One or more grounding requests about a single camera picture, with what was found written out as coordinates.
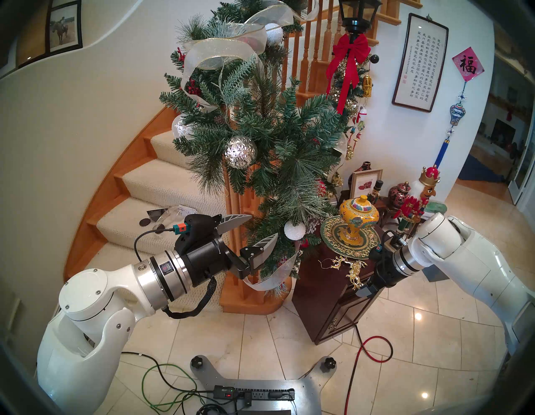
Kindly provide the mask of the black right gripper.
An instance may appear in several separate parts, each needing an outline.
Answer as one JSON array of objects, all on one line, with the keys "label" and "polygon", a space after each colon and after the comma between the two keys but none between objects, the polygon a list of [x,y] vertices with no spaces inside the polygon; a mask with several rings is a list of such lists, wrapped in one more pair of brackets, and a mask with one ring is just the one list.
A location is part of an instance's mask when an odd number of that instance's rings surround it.
[{"label": "black right gripper", "polygon": [[406,264],[399,258],[396,261],[397,252],[391,252],[389,250],[373,250],[373,261],[375,262],[375,268],[373,273],[373,284],[363,285],[355,291],[355,295],[359,298],[373,298],[376,296],[382,288],[392,288],[399,281],[407,278],[409,269]]}]

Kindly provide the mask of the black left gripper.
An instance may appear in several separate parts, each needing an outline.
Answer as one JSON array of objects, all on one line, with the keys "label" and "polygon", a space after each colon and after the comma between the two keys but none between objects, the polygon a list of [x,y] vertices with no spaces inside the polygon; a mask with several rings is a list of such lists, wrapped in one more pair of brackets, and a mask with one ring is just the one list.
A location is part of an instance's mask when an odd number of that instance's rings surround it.
[{"label": "black left gripper", "polygon": [[[249,214],[218,214],[215,220],[217,233],[222,235],[252,219]],[[255,245],[240,249],[240,256],[230,250],[220,237],[208,238],[198,247],[180,249],[180,257],[187,270],[191,287],[196,288],[220,272],[232,271],[238,278],[255,273],[272,254],[278,233],[263,238]]]}]

